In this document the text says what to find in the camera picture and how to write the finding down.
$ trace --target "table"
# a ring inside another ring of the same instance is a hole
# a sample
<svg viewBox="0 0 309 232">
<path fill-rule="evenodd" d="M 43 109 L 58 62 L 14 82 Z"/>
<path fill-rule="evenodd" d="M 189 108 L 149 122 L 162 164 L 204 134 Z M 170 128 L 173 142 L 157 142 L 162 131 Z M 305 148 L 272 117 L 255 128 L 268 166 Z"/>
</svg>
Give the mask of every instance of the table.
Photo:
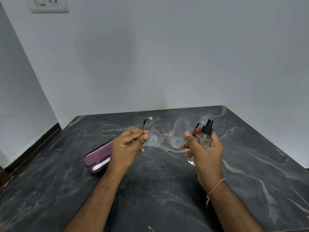
<svg viewBox="0 0 309 232">
<path fill-rule="evenodd" d="M 309 172 L 224 106 L 76 117 L 0 195 L 0 231 L 62 231 L 103 173 L 82 156 L 145 117 L 151 133 L 183 135 L 211 118 L 226 182 L 267 231 L 309 227 Z M 293 145 L 291 137 L 288 142 Z M 222 231 L 185 150 L 145 146 L 122 179 L 105 231 Z"/>
</svg>

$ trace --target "black bottle cap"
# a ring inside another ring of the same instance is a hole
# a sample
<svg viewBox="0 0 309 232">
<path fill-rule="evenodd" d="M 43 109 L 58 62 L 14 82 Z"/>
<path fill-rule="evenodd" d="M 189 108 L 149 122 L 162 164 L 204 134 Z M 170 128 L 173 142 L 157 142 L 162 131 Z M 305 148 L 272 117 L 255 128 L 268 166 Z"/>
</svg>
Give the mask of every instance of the black bottle cap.
<svg viewBox="0 0 309 232">
<path fill-rule="evenodd" d="M 204 125 L 202 128 L 203 134 L 208 134 L 208 135 L 212 134 L 213 129 L 211 127 L 212 127 L 213 122 L 214 122 L 213 120 L 207 121 L 206 125 Z"/>
</svg>

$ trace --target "hand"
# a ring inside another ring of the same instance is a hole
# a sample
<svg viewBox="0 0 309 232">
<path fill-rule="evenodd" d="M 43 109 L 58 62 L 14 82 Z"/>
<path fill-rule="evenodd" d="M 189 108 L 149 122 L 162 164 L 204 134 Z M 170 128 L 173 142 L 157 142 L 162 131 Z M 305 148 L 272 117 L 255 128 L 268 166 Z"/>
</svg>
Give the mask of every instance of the hand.
<svg viewBox="0 0 309 232">
<path fill-rule="evenodd" d="M 202 128 L 195 131 L 194 136 L 201 133 Z M 204 149 L 196 141 L 192 132 L 184 132 L 187 145 L 183 148 L 188 148 L 191 151 L 186 152 L 185 156 L 193 155 L 195 167 L 197 168 L 198 181 L 205 189 L 210 192 L 212 188 L 223 178 L 222 173 L 222 154 L 223 147 L 215 132 L 211 134 L 211 145 Z"/>
<path fill-rule="evenodd" d="M 138 150 L 144 152 L 141 146 L 149 137 L 149 131 L 141 129 L 127 129 L 112 143 L 111 158 L 106 172 L 123 178 L 134 161 Z"/>
</svg>

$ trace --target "bracelet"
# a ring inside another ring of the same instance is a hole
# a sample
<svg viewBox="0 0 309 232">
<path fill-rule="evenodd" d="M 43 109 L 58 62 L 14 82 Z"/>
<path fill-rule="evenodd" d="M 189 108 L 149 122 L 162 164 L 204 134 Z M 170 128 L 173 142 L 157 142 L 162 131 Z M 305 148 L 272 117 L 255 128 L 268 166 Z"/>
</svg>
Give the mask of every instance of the bracelet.
<svg viewBox="0 0 309 232">
<path fill-rule="evenodd" d="M 225 180 L 225 178 L 222 178 L 220 181 L 218 181 L 218 183 L 214 186 L 214 188 L 213 188 L 213 189 L 208 193 L 208 195 L 206 196 L 206 197 L 207 197 L 206 208 L 207 208 L 207 206 L 208 206 L 209 201 L 211 200 L 210 197 L 209 197 L 209 195 L 210 195 L 211 192 L 213 192 L 213 190 L 219 185 L 219 183 L 222 182 L 222 181 L 224 181 L 224 180 Z"/>
</svg>

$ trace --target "clear liquid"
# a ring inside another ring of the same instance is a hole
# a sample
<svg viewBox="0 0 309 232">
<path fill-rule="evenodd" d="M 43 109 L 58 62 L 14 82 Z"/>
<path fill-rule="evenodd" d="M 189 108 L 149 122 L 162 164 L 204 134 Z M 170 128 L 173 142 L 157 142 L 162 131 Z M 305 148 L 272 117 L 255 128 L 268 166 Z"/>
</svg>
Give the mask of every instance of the clear liquid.
<svg viewBox="0 0 309 232">
<path fill-rule="evenodd" d="M 195 139 L 204 149 L 209 148 L 211 145 L 211 137 L 208 134 L 202 133 L 200 135 L 197 135 Z M 188 162 L 189 164 L 192 164 L 193 166 L 195 166 L 194 157 L 191 153 L 189 154 Z"/>
</svg>

